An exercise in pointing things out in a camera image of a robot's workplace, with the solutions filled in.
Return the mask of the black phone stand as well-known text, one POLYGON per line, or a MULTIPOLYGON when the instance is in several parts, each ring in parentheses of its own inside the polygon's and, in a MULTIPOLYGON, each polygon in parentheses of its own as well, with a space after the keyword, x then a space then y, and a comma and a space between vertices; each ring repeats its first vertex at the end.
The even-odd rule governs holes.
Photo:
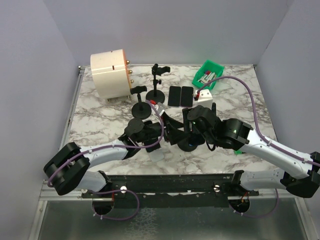
POLYGON ((151 106, 148 103, 143 102, 141 98, 141 93, 146 91, 147 91, 147 87, 145 85, 136 86, 130 89, 130 93, 132 95, 136 94, 137 100, 138 100, 138 102, 134 104, 131 109, 131 113, 134 118, 145 120, 151 115, 151 112, 152 112, 151 106))
POLYGON ((165 94, 161 90, 157 89, 157 86, 162 84, 162 80, 157 79, 157 76, 161 77, 162 74, 170 72, 171 68, 169 66, 160 67, 157 63, 153 65, 151 68, 151 73, 153 75, 153 89, 146 94, 146 100, 162 104, 165 102, 165 94))

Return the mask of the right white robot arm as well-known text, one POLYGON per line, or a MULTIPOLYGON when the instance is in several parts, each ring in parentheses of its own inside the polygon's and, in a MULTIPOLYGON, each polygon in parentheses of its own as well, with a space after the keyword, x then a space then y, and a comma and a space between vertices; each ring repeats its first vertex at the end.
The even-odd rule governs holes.
POLYGON ((229 189, 236 196, 259 189, 283 189, 294 196, 311 198, 320 187, 318 152, 296 151, 259 135, 239 119, 220 120, 214 110, 201 105, 187 109, 184 121, 191 128, 190 145, 206 143, 211 151, 217 147, 240 150, 276 166, 274 170, 235 171, 229 189))

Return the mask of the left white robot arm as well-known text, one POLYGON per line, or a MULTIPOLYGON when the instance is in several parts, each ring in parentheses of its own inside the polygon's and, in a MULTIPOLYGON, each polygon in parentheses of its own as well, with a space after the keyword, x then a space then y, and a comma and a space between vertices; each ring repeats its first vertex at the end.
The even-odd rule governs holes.
POLYGON ((190 136, 182 129, 183 126, 183 123, 162 113, 158 122, 131 119, 123 134, 107 144, 80 147, 75 142, 69 142, 44 166, 47 185, 60 196, 75 189, 87 189, 101 198, 106 197, 111 190, 106 175, 100 171, 90 171, 90 168, 129 159, 142 149, 151 153, 161 147, 161 140, 171 145, 179 144, 190 136))

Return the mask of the purple edged black phone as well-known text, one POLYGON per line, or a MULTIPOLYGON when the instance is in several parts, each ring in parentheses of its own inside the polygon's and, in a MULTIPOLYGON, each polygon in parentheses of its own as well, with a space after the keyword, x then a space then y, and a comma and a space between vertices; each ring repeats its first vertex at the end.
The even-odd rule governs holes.
POLYGON ((181 88, 180 106, 191 108, 193 106, 194 88, 191 86, 183 86, 181 88))

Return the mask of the silver edged black phone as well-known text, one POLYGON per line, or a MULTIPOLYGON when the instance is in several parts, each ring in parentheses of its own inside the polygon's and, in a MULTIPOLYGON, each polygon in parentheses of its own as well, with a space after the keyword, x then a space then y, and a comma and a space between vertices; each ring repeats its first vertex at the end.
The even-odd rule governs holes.
POLYGON ((181 100, 181 87, 170 86, 167 105, 170 107, 179 107, 181 100))

